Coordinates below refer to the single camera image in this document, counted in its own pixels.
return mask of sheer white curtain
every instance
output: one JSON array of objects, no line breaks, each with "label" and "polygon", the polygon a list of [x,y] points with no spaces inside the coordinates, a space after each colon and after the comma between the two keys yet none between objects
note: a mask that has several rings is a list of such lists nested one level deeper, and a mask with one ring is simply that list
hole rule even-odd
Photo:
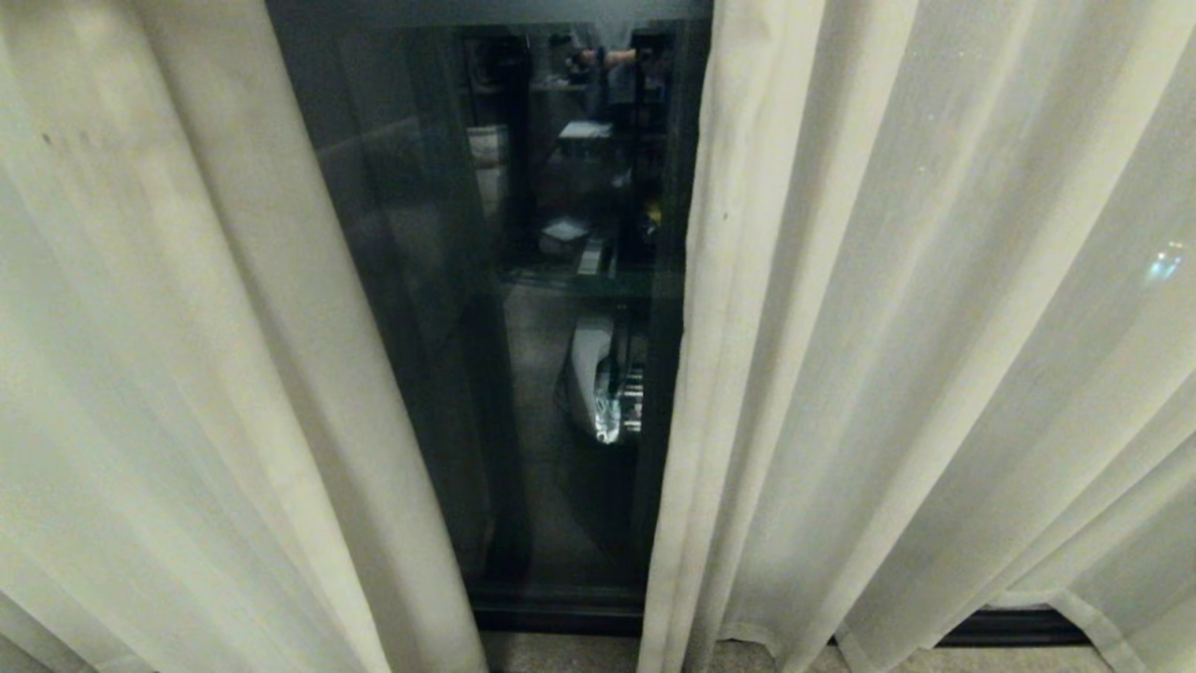
[{"label": "sheer white curtain", "polygon": [[0,667],[484,671],[262,4],[0,41]]},{"label": "sheer white curtain", "polygon": [[1194,24],[716,5],[641,673],[832,635],[885,671],[1043,602],[1190,669]]}]

